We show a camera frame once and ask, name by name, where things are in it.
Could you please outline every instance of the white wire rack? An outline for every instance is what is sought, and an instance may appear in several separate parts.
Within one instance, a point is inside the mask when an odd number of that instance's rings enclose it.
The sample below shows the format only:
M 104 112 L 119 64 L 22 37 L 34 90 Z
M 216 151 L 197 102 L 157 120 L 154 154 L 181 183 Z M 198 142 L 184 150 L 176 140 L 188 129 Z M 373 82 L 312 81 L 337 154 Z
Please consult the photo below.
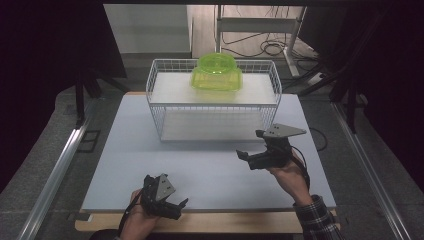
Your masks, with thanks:
M 196 59 L 156 59 L 147 80 L 147 101 L 162 141 L 260 141 L 271 126 L 281 84 L 270 60 L 236 60 L 243 88 L 236 92 L 190 86 Z

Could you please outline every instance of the human hand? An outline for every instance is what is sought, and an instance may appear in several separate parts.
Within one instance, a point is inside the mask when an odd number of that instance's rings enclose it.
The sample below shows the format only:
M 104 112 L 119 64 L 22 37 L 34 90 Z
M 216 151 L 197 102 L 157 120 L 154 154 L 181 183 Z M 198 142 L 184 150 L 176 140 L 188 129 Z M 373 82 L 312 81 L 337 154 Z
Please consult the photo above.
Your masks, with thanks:
M 293 149 L 292 153 L 295 158 L 303 163 Z M 290 161 L 283 168 L 273 167 L 267 168 L 267 170 L 274 175 L 281 188 L 293 197 L 297 206 L 306 206 L 313 203 L 302 171 L 293 161 Z
M 139 194 L 141 189 L 132 192 L 132 202 Z M 160 219 L 158 216 L 149 216 L 144 211 L 140 203 L 141 197 L 138 199 L 137 204 L 131 209 L 124 227 L 121 232 L 121 240 L 142 240 L 145 239 L 153 228 L 156 226 L 157 221 Z

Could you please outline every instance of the green plastic container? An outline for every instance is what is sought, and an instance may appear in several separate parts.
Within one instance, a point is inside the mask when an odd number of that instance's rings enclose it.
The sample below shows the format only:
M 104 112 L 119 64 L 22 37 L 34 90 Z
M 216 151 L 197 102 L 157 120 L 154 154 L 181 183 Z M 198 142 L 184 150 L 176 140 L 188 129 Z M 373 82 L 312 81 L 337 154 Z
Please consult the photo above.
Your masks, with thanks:
M 237 91 L 242 85 L 241 70 L 234 57 L 225 53 L 202 56 L 191 75 L 191 86 L 196 89 Z

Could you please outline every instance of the floor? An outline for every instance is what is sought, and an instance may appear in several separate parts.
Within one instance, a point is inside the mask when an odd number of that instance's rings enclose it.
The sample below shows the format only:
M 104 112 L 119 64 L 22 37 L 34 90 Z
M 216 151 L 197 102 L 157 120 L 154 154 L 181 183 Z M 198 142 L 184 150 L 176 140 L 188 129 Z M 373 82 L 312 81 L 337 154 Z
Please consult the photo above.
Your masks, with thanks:
M 213 11 L 204 9 L 204 6 L 201 8 L 204 12 L 202 13 L 201 10 L 197 12 L 199 16 L 207 16 L 207 24 L 209 24 L 208 27 L 201 29 L 211 29 L 211 31 L 194 31 L 194 43 L 204 43 L 203 40 L 200 40 L 203 38 L 211 40 L 211 44 L 199 44 L 202 47 L 193 49 L 193 57 L 213 51 L 214 46 L 211 37 L 213 36 L 212 27 L 210 27 L 213 21 L 209 21 L 211 18 L 213 19 Z M 259 16 L 266 14 L 269 9 L 262 10 Z M 225 13 L 243 15 L 245 14 L 243 11 L 243 8 L 235 8 L 230 13 L 230 8 L 228 8 Z M 195 21 L 201 22 L 206 21 L 206 19 L 196 21 L 195 18 Z M 228 40 L 225 38 L 226 41 L 236 39 L 236 36 L 230 38 L 230 35 L 228 35 Z M 256 41 L 256 43 L 249 42 L 246 45 L 241 44 L 241 46 L 231 44 L 231 47 L 244 54 L 254 54 L 257 49 L 260 49 L 258 44 L 263 39 Z M 309 57 L 314 57 L 314 54 L 316 54 L 301 41 L 296 43 L 295 50 Z M 281 55 L 273 56 L 273 58 L 280 78 L 282 78 L 283 86 L 288 87 L 285 89 L 285 93 L 296 93 L 312 84 L 309 81 L 312 76 L 292 79 Z M 302 64 L 301 67 L 304 69 L 311 69 L 315 66 L 312 61 L 299 62 L 299 64 Z M 118 81 L 128 86 L 132 91 L 144 90 L 145 81 L 143 79 L 147 76 L 149 69 L 130 67 L 126 70 L 128 78 L 118 79 Z M 300 69 L 300 71 L 302 74 L 308 73 L 303 69 Z M 92 149 L 93 146 L 90 143 L 79 145 L 80 151 L 75 153 L 56 197 L 40 225 L 36 239 L 89 239 L 92 234 L 76 231 L 74 220 L 96 169 L 102 147 L 123 96 L 123 92 L 104 81 L 98 80 L 98 82 L 102 89 L 102 97 L 89 99 L 86 96 L 86 103 L 95 103 L 95 111 L 88 130 L 97 131 L 97 144 Z M 363 168 L 360 158 L 356 155 L 355 149 L 349 141 L 349 134 L 343 130 L 343 124 L 336 114 L 334 104 L 328 99 L 328 93 L 331 89 L 332 86 L 328 85 L 308 96 L 301 97 L 300 100 L 309 127 L 312 129 L 314 142 L 319 150 L 318 153 L 330 188 L 338 205 L 337 213 L 341 231 L 347 239 L 398 239 L 392 231 L 390 219 L 385 213 L 384 207 L 379 203 L 375 189 L 368 181 L 366 169 Z M 0 195 L 1 239 L 16 239 L 21 232 L 22 226 L 75 127 L 75 119 L 75 94 L 74 89 L 69 88 L 57 96 L 55 112 L 49 123 L 15 177 Z M 378 179 L 393 201 L 403 223 L 405 223 L 411 239 L 424 239 L 424 223 L 420 221 L 424 216 L 423 193 L 414 184 L 387 145 L 376 134 L 363 115 L 361 108 L 356 111 L 356 127 L 356 137 L 361 142 L 367 158 L 377 172 Z M 149 239 L 284 239 L 284 237 L 287 236 L 279 234 L 248 236 L 152 234 Z M 295 239 L 302 239 L 299 235 L 294 237 Z

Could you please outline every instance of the gray floor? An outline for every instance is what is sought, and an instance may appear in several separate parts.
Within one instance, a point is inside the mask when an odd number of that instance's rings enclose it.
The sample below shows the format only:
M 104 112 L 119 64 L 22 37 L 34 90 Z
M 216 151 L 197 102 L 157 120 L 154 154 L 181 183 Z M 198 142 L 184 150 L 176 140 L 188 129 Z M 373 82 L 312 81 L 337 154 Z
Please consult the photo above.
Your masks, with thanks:
M 280 77 L 289 78 L 288 68 L 284 62 L 276 61 L 276 63 Z M 144 90 L 143 79 L 146 79 L 148 71 L 149 67 L 127 67 L 128 78 L 119 79 L 119 81 L 132 91 Z M 286 80 L 283 81 L 283 85 L 287 86 L 292 82 Z M 103 81 L 99 80 L 99 84 L 103 91 L 102 98 L 92 100 L 86 98 L 87 102 L 96 103 L 95 115 L 92 117 L 88 130 L 100 131 L 98 143 L 91 153 L 77 152 L 75 154 L 36 239 L 88 239 L 92 234 L 75 230 L 74 214 L 79 212 L 123 96 L 122 92 Z M 308 82 L 301 81 L 286 92 L 295 93 L 306 86 Z M 301 103 L 309 126 L 324 133 L 328 139 L 327 147 L 319 151 L 319 155 L 338 205 L 337 213 L 342 233 L 347 239 L 396 239 L 328 100 L 331 88 L 331 85 L 326 86 L 302 97 Z M 51 120 L 15 177 L 0 195 L 0 239 L 16 239 L 18 236 L 75 126 L 75 121 L 75 95 L 73 88 L 70 88 L 57 96 L 56 109 Z M 421 221 L 424 217 L 423 193 L 376 134 L 360 108 L 356 113 L 356 127 L 356 136 L 360 139 L 366 154 L 377 170 L 378 177 L 395 203 L 411 239 L 424 239 L 424 223 Z M 311 132 L 317 149 L 323 147 L 325 144 L 323 137 L 314 130 Z M 90 147 L 89 144 L 79 146 L 81 150 Z M 207 237 L 152 235 L 152 239 L 205 239 Z M 256 235 L 252 239 L 281 239 L 282 237 Z

